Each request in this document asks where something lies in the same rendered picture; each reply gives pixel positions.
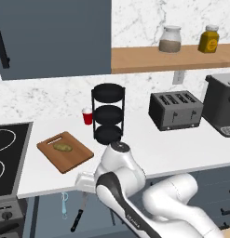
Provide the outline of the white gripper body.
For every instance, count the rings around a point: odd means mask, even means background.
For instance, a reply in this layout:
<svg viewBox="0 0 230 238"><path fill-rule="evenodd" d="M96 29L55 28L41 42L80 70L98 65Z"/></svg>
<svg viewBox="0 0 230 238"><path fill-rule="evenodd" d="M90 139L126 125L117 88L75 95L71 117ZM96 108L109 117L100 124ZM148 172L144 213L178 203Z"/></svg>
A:
<svg viewBox="0 0 230 238"><path fill-rule="evenodd" d="M82 192L95 193L97 175L95 173L81 172L77 175L75 188Z"/></svg>

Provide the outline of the wooden cutting board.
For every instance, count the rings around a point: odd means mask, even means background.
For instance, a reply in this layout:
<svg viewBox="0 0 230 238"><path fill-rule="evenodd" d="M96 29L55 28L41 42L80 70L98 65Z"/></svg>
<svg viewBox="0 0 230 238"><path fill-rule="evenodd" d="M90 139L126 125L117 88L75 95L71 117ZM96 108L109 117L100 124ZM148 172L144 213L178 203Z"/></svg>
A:
<svg viewBox="0 0 230 238"><path fill-rule="evenodd" d="M54 143L68 144L73 147L73 150L71 152L57 151L53 148ZM67 131L39 142L36 146L62 174L85 163L94 156L94 152Z"/></svg>

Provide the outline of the brown potato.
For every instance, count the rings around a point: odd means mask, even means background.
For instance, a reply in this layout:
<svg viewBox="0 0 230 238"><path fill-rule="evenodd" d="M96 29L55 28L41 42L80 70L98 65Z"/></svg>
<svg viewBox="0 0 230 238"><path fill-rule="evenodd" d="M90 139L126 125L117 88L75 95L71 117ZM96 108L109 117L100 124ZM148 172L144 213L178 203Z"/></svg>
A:
<svg viewBox="0 0 230 238"><path fill-rule="evenodd" d="M53 148L60 152L71 152L73 147L65 143L54 143Z"/></svg>

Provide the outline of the light blue peeler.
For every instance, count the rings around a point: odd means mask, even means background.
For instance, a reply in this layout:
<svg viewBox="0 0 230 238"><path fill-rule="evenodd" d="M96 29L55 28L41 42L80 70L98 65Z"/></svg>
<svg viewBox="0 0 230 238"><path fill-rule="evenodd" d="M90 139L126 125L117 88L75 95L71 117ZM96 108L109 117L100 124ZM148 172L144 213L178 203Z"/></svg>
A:
<svg viewBox="0 0 230 238"><path fill-rule="evenodd" d="M61 193L61 212L62 212L62 218L67 219L67 209L66 209L66 202L68 201L68 193L62 192Z"/></svg>

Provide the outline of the red cup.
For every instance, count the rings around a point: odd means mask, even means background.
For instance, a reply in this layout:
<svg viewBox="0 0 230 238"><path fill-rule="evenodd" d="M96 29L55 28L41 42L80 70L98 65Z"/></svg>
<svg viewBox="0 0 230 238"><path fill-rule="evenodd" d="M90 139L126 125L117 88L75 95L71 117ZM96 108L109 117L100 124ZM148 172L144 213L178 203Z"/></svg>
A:
<svg viewBox="0 0 230 238"><path fill-rule="evenodd" d="M92 110L88 107L82 110L82 115L84 119L84 123L89 126L92 124Z"/></svg>

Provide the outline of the black hob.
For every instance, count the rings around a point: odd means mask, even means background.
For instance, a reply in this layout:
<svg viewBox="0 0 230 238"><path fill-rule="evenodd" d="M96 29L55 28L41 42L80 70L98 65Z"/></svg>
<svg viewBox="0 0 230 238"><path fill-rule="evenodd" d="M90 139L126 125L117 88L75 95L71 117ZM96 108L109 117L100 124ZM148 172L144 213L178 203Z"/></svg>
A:
<svg viewBox="0 0 230 238"><path fill-rule="evenodd" d="M32 125L0 125L0 197L17 194Z"/></svg>

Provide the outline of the grey oven front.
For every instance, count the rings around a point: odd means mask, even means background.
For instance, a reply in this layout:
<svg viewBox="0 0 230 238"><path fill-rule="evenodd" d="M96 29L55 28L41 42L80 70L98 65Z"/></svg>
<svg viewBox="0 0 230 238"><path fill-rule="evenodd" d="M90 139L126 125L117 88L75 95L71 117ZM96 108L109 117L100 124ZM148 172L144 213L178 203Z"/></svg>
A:
<svg viewBox="0 0 230 238"><path fill-rule="evenodd" d="M5 200L0 202L0 238L22 238L27 211L25 199ZM5 221L4 212L11 212L12 218Z"/></svg>

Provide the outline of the grey drawer front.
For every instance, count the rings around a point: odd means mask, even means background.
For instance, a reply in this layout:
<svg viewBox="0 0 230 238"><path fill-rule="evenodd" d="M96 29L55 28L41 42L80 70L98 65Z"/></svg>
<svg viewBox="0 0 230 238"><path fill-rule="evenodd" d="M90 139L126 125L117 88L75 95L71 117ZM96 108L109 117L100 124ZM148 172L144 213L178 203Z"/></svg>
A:
<svg viewBox="0 0 230 238"><path fill-rule="evenodd" d="M230 166L193 172L198 191L189 204L202 208L222 229L230 224L230 215L222 216L221 208L230 210Z"/></svg>

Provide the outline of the dark grey cupboard door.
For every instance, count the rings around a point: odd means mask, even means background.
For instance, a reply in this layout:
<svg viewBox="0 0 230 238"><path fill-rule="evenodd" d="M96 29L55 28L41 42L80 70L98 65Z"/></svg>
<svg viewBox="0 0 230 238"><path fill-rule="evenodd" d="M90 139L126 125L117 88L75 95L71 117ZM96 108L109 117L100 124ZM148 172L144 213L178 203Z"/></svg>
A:
<svg viewBox="0 0 230 238"><path fill-rule="evenodd" d="M4 80L109 74L112 0L0 0Z"/></svg>

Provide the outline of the black coffee machine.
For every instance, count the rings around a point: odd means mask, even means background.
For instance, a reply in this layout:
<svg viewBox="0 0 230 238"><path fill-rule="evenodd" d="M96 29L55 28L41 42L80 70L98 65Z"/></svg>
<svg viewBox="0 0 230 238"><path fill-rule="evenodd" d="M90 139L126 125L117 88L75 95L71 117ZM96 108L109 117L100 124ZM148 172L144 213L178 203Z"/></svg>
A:
<svg viewBox="0 0 230 238"><path fill-rule="evenodd" d="M202 116L221 135L230 138L230 73L206 76Z"/></svg>

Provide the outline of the glass jar with brown contents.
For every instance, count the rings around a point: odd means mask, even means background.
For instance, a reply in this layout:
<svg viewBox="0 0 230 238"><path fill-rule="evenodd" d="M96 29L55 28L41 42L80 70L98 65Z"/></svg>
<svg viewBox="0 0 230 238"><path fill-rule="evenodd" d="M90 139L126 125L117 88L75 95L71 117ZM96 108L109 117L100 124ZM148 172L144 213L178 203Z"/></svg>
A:
<svg viewBox="0 0 230 238"><path fill-rule="evenodd" d="M181 28L179 26L165 26L158 49L165 53L177 53L181 50L181 42Z"/></svg>

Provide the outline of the yellow jar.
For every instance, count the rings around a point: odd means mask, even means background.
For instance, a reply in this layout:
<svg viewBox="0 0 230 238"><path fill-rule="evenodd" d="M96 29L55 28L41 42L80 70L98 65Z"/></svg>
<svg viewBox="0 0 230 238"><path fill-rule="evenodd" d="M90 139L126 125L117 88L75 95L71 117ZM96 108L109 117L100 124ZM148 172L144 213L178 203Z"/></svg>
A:
<svg viewBox="0 0 230 238"><path fill-rule="evenodd" d="M198 50L202 53L215 53L219 42L219 27L207 25L205 32L201 34Z"/></svg>

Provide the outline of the black-handled knife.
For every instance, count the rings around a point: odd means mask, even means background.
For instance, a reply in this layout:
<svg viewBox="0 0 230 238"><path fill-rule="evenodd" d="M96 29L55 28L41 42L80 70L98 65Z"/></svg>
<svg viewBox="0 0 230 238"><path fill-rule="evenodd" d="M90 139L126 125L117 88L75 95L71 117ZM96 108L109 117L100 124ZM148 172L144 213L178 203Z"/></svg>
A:
<svg viewBox="0 0 230 238"><path fill-rule="evenodd" d="M82 217L82 214L85 210L85 207L86 207L86 204L87 204L87 200L88 200L88 193L87 192L83 192L82 194L82 205L81 207L78 209L78 212L77 212L77 216L75 217L74 219L74 223L70 229L71 232L75 232L76 230L76 227L79 223L79 220L81 219Z"/></svg>

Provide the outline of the white wall outlet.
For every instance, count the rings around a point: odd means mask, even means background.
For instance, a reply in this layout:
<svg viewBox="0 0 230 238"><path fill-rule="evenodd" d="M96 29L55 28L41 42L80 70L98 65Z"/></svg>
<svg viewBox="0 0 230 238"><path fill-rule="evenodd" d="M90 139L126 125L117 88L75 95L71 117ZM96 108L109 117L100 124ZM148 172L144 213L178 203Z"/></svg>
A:
<svg viewBox="0 0 230 238"><path fill-rule="evenodd" d="M184 76L185 76L185 71L175 71L173 74L172 83L174 85L181 85L183 83Z"/></svg>

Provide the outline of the wooden wall shelf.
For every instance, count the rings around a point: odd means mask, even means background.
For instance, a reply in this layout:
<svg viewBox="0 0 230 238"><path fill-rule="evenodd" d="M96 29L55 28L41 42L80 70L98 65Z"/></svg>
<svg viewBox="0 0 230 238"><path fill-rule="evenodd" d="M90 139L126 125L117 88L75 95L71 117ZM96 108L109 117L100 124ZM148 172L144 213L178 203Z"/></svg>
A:
<svg viewBox="0 0 230 238"><path fill-rule="evenodd" d="M201 53L196 45L182 46L178 53L160 52L156 46L112 49L111 73L149 73L230 67L230 44L215 53Z"/></svg>

